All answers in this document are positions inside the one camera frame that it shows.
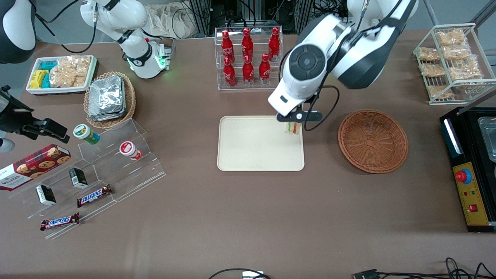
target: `red bottle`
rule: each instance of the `red bottle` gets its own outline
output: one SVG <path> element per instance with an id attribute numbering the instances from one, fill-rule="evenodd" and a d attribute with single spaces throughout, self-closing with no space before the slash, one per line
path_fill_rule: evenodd
<path id="1" fill-rule="evenodd" d="M 224 78 L 226 79 L 227 88 L 236 86 L 236 73 L 229 57 L 224 57 Z"/>
<path id="2" fill-rule="evenodd" d="M 249 55 L 243 57 L 245 63 L 243 64 L 243 81 L 246 87 L 252 87 L 255 84 L 255 78 L 253 77 L 253 65 L 251 64 L 251 58 Z"/>
<path id="3" fill-rule="evenodd" d="M 270 63 L 269 63 L 269 55 L 267 53 L 262 54 L 262 62 L 260 63 L 259 69 L 259 77 L 260 84 L 267 85 L 269 84 L 269 75 L 270 75 Z"/>
<path id="4" fill-rule="evenodd" d="M 276 62 L 279 58 L 279 47 L 281 46 L 281 39 L 279 38 L 279 27 L 272 29 L 272 36 L 269 39 L 269 60 Z"/>
<path id="5" fill-rule="evenodd" d="M 250 37 L 250 29 L 243 29 L 243 40 L 241 41 L 241 49 L 243 51 L 243 57 L 249 55 L 251 60 L 253 60 L 253 40 Z"/>
<path id="6" fill-rule="evenodd" d="M 231 60 L 231 63 L 234 64 L 234 47 L 233 42 L 229 38 L 229 32 L 227 30 L 222 30 L 222 54 L 224 57 L 228 57 Z"/>

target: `round wicker basket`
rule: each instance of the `round wicker basket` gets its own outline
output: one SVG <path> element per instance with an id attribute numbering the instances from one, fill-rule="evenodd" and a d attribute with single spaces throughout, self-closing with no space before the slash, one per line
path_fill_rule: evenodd
<path id="1" fill-rule="evenodd" d="M 123 74 L 121 72 L 114 72 L 114 71 L 106 72 L 106 73 L 96 77 L 96 79 L 108 78 L 114 74 L 122 77 L 124 80 L 125 103 L 126 103 L 126 107 L 127 107 L 127 113 L 124 117 L 114 118 L 114 119 L 109 119 L 109 120 L 104 120 L 104 121 L 93 121 L 87 117 L 86 120 L 88 121 L 88 123 L 95 128 L 100 128 L 100 129 L 104 129 L 104 130 L 110 129 L 113 126 L 120 124 L 120 123 L 128 120 L 129 118 L 131 118 L 134 114 L 135 109 L 136 109 L 136 95 L 134 93 L 134 87 L 132 87 L 131 81 L 129 80 L 129 78 L 125 74 Z M 90 91 L 90 89 L 87 88 L 86 93 L 84 94 L 83 106 L 84 106 L 84 111 L 86 112 L 86 114 L 88 114 L 89 91 Z"/>
<path id="2" fill-rule="evenodd" d="M 338 141 L 345 157 L 369 173 L 391 172 L 403 164 L 408 154 L 403 128 L 377 110 L 348 115 L 339 126 Z"/>

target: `small black box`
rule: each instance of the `small black box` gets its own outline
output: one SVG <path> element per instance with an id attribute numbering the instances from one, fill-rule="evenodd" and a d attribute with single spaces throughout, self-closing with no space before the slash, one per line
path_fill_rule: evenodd
<path id="1" fill-rule="evenodd" d="M 57 203 L 55 200 L 54 192 L 52 189 L 45 185 L 36 186 L 36 193 L 38 193 L 38 198 L 40 202 L 46 206 L 53 206 Z"/>
<path id="2" fill-rule="evenodd" d="M 72 185 L 78 188 L 88 187 L 88 182 L 84 176 L 84 172 L 80 169 L 72 168 L 69 170 L 69 176 L 72 180 Z"/>

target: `aluminum foil packet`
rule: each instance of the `aluminum foil packet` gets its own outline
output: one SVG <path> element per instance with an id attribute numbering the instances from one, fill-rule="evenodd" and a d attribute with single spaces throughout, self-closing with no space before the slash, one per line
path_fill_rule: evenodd
<path id="1" fill-rule="evenodd" d="M 124 80 L 118 75 L 98 79 L 91 83 L 88 117 L 103 121 L 126 114 Z"/>

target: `brown table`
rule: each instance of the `brown table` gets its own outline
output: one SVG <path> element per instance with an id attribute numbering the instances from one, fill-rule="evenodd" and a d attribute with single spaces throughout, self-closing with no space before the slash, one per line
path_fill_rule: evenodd
<path id="1" fill-rule="evenodd" d="M 494 234 L 467 233 L 438 118 L 452 106 L 429 106 L 411 52 L 426 30 L 405 31 L 384 73 L 369 88 L 341 89 L 335 112 L 304 133 L 300 172 L 222 172 L 216 166 L 219 120 L 274 115 L 270 91 L 217 91 L 212 39 L 177 42 L 171 70 L 151 80 L 134 75 L 117 44 L 95 44 L 98 73 L 127 74 L 137 92 L 135 119 L 167 176 L 54 241 L 38 220 L 0 193 L 0 278 L 208 278 L 233 267 L 274 279 L 349 278 L 362 270 L 442 272 L 454 257 L 463 267 L 496 269 Z M 295 36 L 285 37 L 285 46 Z M 35 56 L 60 56 L 41 44 Z M 316 108 L 334 102 L 322 92 Z M 85 122 L 83 95 L 21 100 L 35 116 L 66 127 Z M 410 152 L 390 174 L 370 175 L 342 155 L 337 130 L 359 109 L 388 113 L 405 129 Z M 17 135 L 8 165 L 54 140 Z M 66 146 L 75 152 L 77 139 Z"/>

